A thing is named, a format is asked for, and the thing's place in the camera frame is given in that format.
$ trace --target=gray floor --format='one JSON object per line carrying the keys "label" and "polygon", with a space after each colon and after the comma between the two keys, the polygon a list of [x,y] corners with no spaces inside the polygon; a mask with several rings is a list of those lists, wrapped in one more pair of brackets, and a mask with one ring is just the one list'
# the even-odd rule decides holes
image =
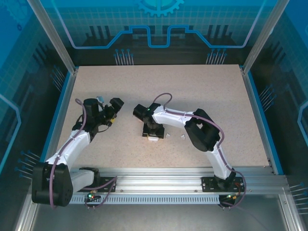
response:
{"label": "gray floor", "polygon": [[[256,216],[270,231],[283,231],[276,197],[247,196],[241,208]],[[262,231],[247,211],[222,211],[217,205],[105,205],[88,211],[69,205],[52,211],[40,205],[32,231]]]}

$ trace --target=small white object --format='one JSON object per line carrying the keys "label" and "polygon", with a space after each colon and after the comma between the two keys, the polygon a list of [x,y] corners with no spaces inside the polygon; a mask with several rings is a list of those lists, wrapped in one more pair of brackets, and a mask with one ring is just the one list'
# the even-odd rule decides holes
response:
{"label": "small white object", "polygon": [[148,140],[149,141],[157,142],[159,140],[159,138],[158,137],[153,137],[153,136],[148,136]]}

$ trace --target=robotic arm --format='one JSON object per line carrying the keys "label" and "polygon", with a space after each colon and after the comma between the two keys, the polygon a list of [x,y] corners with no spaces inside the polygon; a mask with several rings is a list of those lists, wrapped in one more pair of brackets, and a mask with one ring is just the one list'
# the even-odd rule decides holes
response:
{"label": "robotic arm", "polygon": [[218,151],[219,130],[201,119],[186,116],[195,115],[212,121],[204,110],[197,109],[195,112],[181,112],[164,108],[158,103],[152,103],[148,108],[138,104],[134,108],[133,115],[144,122],[142,136],[148,137],[152,141],[157,141],[159,138],[164,137],[165,129],[163,124],[184,128],[193,145],[198,150],[205,152],[209,159],[214,169],[217,186],[222,191],[226,191],[230,187],[236,174],[230,171],[232,169],[231,165],[224,161],[226,158],[222,149],[220,148],[222,155]]}
{"label": "robotic arm", "polygon": [[50,204],[49,182],[51,169],[56,162],[52,198],[54,205],[67,206],[73,193],[86,186],[99,186],[100,174],[95,168],[81,168],[78,172],[70,172],[73,163],[81,154],[82,150],[90,144],[95,135],[99,132],[100,125],[110,127],[114,122],[117,113],[123,106],[123,101],[113,98],[111,106],[103,105],[103,99],[86,99],[83,105],[86,109],[86,122],[83,129],[75,137],[83,122],[77,121],[72,128],[70,138],[65,142],[61,155],[60,150],[56,152],[45,163],[38,163],[33,168],[32,178],[32,201],[40,204]]}

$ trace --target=black mounting plate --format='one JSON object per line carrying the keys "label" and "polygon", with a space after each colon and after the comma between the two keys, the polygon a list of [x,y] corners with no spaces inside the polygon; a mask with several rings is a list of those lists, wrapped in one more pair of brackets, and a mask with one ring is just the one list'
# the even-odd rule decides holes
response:
{"label": "black mounting plate", "polygon": [[[244,192],[244,183],[242,177],[235,177],[230,187],[226,190],[226,192],[230,193],[237,193],[239,191],[239,188],[235,185],[235,183],[240,184],[241,192]],[[201,185],[202,185],[202,192],[206,193],[220,193],[225,192],[222,191],[218,185],[217,181],[214,177],[201,177]]]}
{"label": "black mounting plate", "polygon": [[[106,184],[107,182],[111,181],[113,178],[114,178],[114,177],[101,177],[101,178],[100,178],[99,185]],[[111,186],[112,186],[112,183],[108,184],[108,185],[107,185],[106,187],[104,187],[104,188],[99,189],[97,192],[107,193],[107,192],[109,192]],[[87,188],[95,188],[95,187],[97,187],[97,185],[89,185],[89,186],[87,186]],[[116,191],[115,189],[116,189],[116,182],[115,182],[115,185],[113,186],[111,192],[114,193],[114,192]],[[88,193],[89,190],[80,190],[79,192]]]}

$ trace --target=white arm segment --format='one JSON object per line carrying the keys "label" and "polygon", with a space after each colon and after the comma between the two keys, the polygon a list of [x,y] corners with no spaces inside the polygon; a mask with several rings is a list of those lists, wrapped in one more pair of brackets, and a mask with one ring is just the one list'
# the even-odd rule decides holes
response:
{"label": "white arm segment", "polygon": [[92,185],[94,181],[94,172],[90,170],[80,169],[78,172],[71,172],[70,175],[73,184],[73,193]]}
{"label": "white arm segment", "polygon": [[[177,110],[173,110],[173,109],[169,109],[166,108],[168,111],[172,111],[172,112],[178,112],[178,113],[182,113],[182,114],[193,114],[193,112],[182,112],[182,111],[177,111]],[[171,125],[177,128],[184,128],[185,124],[187,121],[189,121],[191,119],[191,117],[189,116],[183,116],[183,115],[174,115],[174,114],[170,114],[167,113],[164,110],[163,106],[159,106],[155,109],[154,114],[153,114],[153,119],[155,120],[156,123],[158,124],[167,124],[167,125]],[[221,156],[217,150],[217,144],[214,146],[214,150],[212,152],[205,152],[208,160],[210,161],[213,169],[214,169],[214,174],[215,176],[225,180],[231,173],[230,170],[228,170],[225,166],[225,164],[223,163]]]}
{"label": "white arm segment", "polygon": [[[182,112],[173,109],[166,108],[168,111],[178,112],[183,114],[193,114],[193,112]],[[163,106],[159,106],[155,109],[153,119],[157,124],[168,124],[177,128],[184,128],[186,122],[191,119],[188,116],[179,116],[166,112]]]}
{"label": "white arm segment", "polygon": [[[72,131],[70,137],[65,143],[67,143],[77,132],[78,130]],[[81,131],[80,134],[73,141],[71,141],[69,145],[64,149],[60,159],[57,162],[57,165],[65,164],[68,166],[68,170],[71,170],[73,163],[76,161],[77,157],[81,154],[82,150],[89,145],[90,141],[91,141],[90,134],[86,131]],[[52,165],[57,155],[59,154],[61,148],[46,162]]]}
{"label": "white arm segment", "polygon": [[[78,130],[72,131],[70,137],[66,142],[68,142],[77,132]],[[89,143],[90,134],[86,131],[81,131],[80,134],[74,140],[72,140],[64,149],[60,159],[57,162],[57,165],[65,164],[68,166],[68,169],[70,171],[77,157],[81,154],[82,150],[89,145]],[[49,164],[53,165],[61,148],[56,152],[55,155],[53,155],[47,160]],[[79,170],[78,172],[70,172],[70,175],[72,179],[74,193],[86,186],[91,185],[94,180],[94,172],[90,170]]]}
{"label": "white arm segment", "polygon": [[[220,147],[220,151],[221,151],[224,159],[227,162],[227,159],[226,159],[221,147]],[[225,180],[231,174],[231,171],[229,169],[227,169],[225,164],[223,163],[221,156],[220,156],[218,149],[217,149],[217,144],[215,144],[214,150],[212,152],[208,151],[208,152],[205,152],[205,154],[206,154],[208,160],[210,161],[210,163],[213,167],[215,176]]]}

